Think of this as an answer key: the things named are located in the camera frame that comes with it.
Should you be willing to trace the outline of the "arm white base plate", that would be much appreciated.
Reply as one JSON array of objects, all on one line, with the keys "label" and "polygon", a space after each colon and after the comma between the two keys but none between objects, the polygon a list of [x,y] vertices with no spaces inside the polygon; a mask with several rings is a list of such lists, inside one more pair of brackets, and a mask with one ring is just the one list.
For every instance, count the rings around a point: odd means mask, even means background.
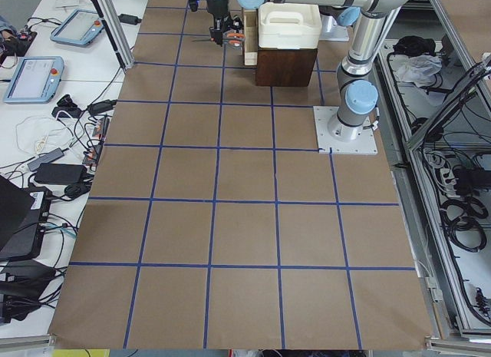
[{"label": "arm white base plate", "polygon": [[377,144],[370,117],[357,127],[338,120],[338,107],[314,106],[315,132],[320,154],[376,155]]},{"label": "arm white base plate", "polygon": [[348,42],[349,34],[346,27],[339,25],[334,17],[321,15],[321,34],[320,41]]}]

